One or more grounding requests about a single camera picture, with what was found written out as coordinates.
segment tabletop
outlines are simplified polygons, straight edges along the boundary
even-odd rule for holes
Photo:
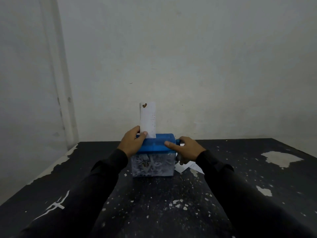
[[[198,140],[245,182],[269,195],[317,233],[317,159],[274,139]],[[87,176],[119,142],[80,142],[53,171],[0,206],[0,237],[11,237]],[[172,177],[119,174],[90,237],[236,237],[204,175],[187,169]]]

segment blue shredder lid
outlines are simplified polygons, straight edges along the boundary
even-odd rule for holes
[[[165,141],[172,142],[179,145],[179,140],[176,140],[173,134],[156,134],[155,139],[145,139],[142,147],[139,149],[137,154],[147,154],[147,153],[176,153],[164,145]]]

